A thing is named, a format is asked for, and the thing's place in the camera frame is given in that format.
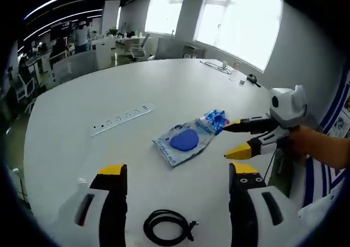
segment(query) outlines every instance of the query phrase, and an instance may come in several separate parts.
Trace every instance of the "white table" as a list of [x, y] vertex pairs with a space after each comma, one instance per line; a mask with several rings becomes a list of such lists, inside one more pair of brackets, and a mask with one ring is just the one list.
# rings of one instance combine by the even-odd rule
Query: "white table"
[[[140, 246], [157, 246], [144, 235], [143, 223], [162, 208], [200, 223], [192, 231], [191, 246], [230, 246], [229, 161], [223, 154], [250, 134], [222, 132], [202, 154], [174, 169], [152, 139], [213, 108], [224, 109], [230, 120], [268, 111], [268, 90], [235, 80], [245, 77], [237, 71], [221, 73], [199, 60], [157, 60], [98, 71], [39, 96], [24, 151], [28, 199], [39, 224], [45, 229], [57, 219], [79, 178], [90, 184], [100, 168], [126, 163], [126, 231]], [[92, 124], [145, 102], [156, 110], [90, 137]], [[249, 163], [263, 175], [270, 157]], [[179, 229], [170, 227], [158, 226], [156, 233], [176, 236]], [[179, 244], [187, 245], [187, 240]]]

